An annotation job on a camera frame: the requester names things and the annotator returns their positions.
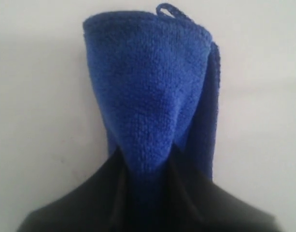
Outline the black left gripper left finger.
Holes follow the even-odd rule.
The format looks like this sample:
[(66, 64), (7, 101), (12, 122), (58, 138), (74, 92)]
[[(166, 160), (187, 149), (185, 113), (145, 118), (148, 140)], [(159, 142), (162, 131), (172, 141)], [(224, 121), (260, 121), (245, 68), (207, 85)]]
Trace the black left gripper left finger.
[(60, 199), (31, 212), (19, 232), (124, 232), (125, 164), (116, 149), (99, 170)]

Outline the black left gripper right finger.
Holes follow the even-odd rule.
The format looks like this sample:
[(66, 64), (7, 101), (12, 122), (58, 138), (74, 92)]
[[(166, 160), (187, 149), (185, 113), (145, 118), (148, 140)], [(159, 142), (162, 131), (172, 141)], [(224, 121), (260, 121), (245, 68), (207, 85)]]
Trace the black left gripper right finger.
[(278, 232), (275, 217), (208, 179), (177, 146), (169, 156), (169, 231)]

